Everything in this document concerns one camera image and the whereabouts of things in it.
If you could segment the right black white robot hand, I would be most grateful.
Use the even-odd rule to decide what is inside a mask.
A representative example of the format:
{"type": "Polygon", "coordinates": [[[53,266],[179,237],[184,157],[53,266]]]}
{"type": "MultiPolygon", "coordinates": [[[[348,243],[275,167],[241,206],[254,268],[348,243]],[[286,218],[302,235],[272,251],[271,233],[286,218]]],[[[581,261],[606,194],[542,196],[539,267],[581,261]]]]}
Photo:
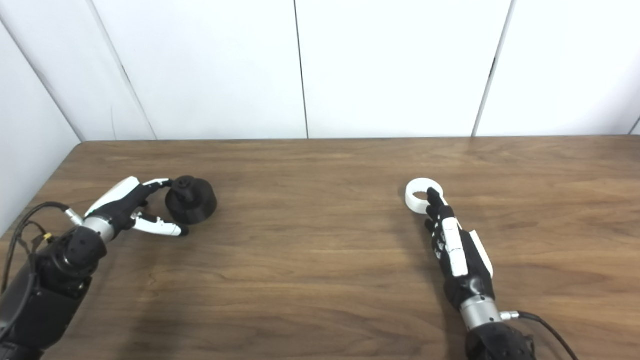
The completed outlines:
{"type": "Polygon", "coordinates": [[[478,233],[462,228],[453,208],[433,187],[427,191],[427,202],[425,227],[445,279],[446,300],[456,310],[476,296],[494,300],[493,265],[478,233]]]}

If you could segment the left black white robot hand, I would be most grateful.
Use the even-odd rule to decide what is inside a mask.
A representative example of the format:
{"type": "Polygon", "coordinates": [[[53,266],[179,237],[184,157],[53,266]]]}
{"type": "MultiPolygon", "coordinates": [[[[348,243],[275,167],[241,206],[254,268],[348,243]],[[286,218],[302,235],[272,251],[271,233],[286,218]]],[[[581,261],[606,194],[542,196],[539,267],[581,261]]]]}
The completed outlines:
{"type": "Polygon", "coordinates": [[[164,221],[141,210],[152,194],[172,184],[170,178],[155,178],[147,182],[140,182],[136,177],[125,178],[87,210],[80,226],[94,231],[105,243],[128,230],[185,237],[190,232],[188,226],[164,221]]]}

